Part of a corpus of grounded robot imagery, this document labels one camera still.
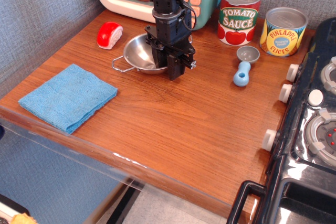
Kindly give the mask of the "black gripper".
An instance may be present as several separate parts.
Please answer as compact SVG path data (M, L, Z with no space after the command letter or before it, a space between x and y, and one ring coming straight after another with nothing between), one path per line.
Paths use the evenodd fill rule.
M189 40L192 33L192 11L190 7L179 7L171 14L160 14L154 10L156 25L148 25L145 28L145 40L152 48L155 66L168 66L171 81L183 75L185 67L196 67L193 58L195 49Z

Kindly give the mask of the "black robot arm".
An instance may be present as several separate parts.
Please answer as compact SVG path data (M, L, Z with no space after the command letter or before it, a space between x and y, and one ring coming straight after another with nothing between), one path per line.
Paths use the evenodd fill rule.
M148 25L146 43L152 48L157 67L167 67L169 79L184 74L185 68L193 69L195 49L189 38L192 34L193 9L185 0L151 0L155 26Z

